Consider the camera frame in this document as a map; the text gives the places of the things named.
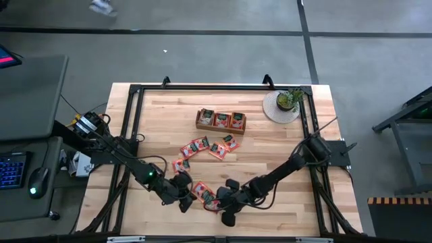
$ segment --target person's foot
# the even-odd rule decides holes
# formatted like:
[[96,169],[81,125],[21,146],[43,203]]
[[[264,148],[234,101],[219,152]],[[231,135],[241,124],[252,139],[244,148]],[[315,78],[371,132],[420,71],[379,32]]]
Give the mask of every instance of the person's foot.
[[88,8],[92,11],[109,17],[117,16],[117,11],[115,11],[114,8],[109,4],[109,1],[106,0],[93,0]]

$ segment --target keyboard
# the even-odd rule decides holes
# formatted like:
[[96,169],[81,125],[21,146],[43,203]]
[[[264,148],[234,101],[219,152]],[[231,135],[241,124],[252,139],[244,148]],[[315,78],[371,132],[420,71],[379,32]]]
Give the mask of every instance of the keyboard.
[[0,154],[0,189],[21,188],[24,185],[30,152]]

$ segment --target computer mouse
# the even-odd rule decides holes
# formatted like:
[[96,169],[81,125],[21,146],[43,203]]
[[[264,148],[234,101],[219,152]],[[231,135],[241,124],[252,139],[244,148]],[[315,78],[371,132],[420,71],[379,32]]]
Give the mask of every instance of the computer mouse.
[[35,169],[28,178],[28,194],[30,198],[39,199],[45,195],[48,187],[49,170],[45,167]]

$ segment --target wooden table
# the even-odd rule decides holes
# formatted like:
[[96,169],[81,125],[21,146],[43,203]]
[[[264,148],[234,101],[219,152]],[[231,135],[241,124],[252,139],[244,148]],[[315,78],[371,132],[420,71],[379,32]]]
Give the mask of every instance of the wooden table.
[[[109,127],[114,136],[120,134],[128,83],[115,83],[109,96],[107,114],[111,116]],[[315,107],[320,127],[335,117],[330,87],[312,85]],[[236,135],[241,147],[220,161],[208,152],[201,152],[190,159],[190,174],[195,182],[200,180],[215,192],[233,178],[240,183],[266,174],[285,162],[292,149],[303,138],[300,118],[290,124],[276,124],[263,113],[263,97],[269,91],[250,90],[148,90],[144,94],[139,133],[146,139],[140,143],[139,156],[161,155],[169,162],[181,157],[180,147],[192,139],[207,136],[210,143],[221,141],[226,134],[197,130],[196,111],[205,107],[222,113],[238,111],[247,116],[246,132]],[[305,107],[309,126],[310,111]],[[321,132],[328,140],[340,138],[335,121]],[[158,160],[149,160],[163,167]],[[104,205],[111,180],[113,166],[104,165],[91,174],[84,202],[82,203],[77,230],[86,227]],[[172,178],[172,166],[167,178]],[[329,168],[333,199],[346,219],[358,231],[362,231],[354,191],[348,174],[337,167]],[[326,226],[331,229],[327,207],[324,206]],[[111,226],[115,222],[114,206]],[[121,234],[187,235],[187,236],[318,236],[319,229],[312,193],[311,177],[307,168],[301,169],[279,183],[275,204],[266,211],[244,207],[237,215],[235,227],[222,224],[220,214],[205,211],[195,201],[186,213],[181,213],[178,203],[162,206],[154,192],[147,192],[134,178],[129,183]]]

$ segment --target screen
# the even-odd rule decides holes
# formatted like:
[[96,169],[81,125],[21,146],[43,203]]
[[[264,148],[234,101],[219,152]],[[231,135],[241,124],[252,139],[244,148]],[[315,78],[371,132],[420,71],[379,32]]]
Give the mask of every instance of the screen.
[[19,65],[21,61],[9,54],[2,46],[0,46],[0,68],[7,68],[13,65]]

